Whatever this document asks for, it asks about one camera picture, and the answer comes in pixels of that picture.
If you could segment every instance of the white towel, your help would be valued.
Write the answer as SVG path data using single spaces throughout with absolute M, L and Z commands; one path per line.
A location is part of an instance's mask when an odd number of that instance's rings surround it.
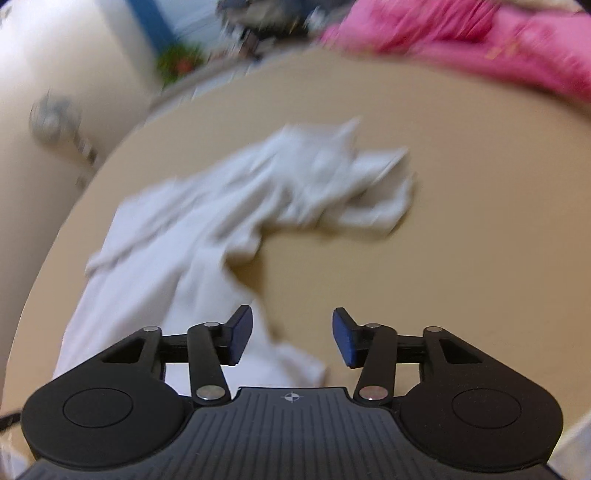
M 196 323 L 225 322 L 250 304 L 251 339 L 240 363 L 224 367 L 232 392 L 246 385 L 319 386 L 324 365 L 270 339 L 255 295 L 226 260 L 252 259 L 263 224 L 394 228 L 411 201 L 406 149 L 357 154 L 356 125 L 286 126 L 209 171 L 126 199 L 88 263 L 89 282 L 55 376 L 143 326 L 185 333 Z M 186 365 L 167 365 L 166 382 L 190 394 Z

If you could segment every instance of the beige surface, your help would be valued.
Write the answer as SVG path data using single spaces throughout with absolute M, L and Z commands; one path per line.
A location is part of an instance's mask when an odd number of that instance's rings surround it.
M 363 118 L 358 146 L 410 147 L 415 202 L 385 241 L 268 235 L 239 278 L 273 330 L 355 383 L 330 333 L 358 321 L 442 325 L 548 388 L 566 423 L 591 407 L 591 121 L 558 100 L 455 73 L 312 51 L 232 82 L 134 133 L 64 224 L 23 312 L 4 410 L 51 377 L 61 334 L 118 203 L 286 122 Z M 400 388 L 410 377 L 400 376 Z

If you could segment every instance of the white wall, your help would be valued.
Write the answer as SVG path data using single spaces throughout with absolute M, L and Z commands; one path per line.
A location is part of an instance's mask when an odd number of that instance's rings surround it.
M 175 35 L 188 43 L 213 48 L 222 34 L 217 0 L 155 0 Z
M 70 151 L 35 144 L 31 105 L 48 89 L 74 96 L 82 130 L 107 155 L 145 118 L 160 88 L 154 56 L 124 0 L 11 6 L 0 28 L 0 386 L 28 292 L 80 195 L 77 179 L 92 175 Z

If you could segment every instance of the pink blanket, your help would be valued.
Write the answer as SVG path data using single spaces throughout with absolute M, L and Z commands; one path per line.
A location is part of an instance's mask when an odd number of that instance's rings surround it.
M 322 40 L 410 54 L 591 101 L 591 15 L 525 12 L 486 0 L 357 0 Z

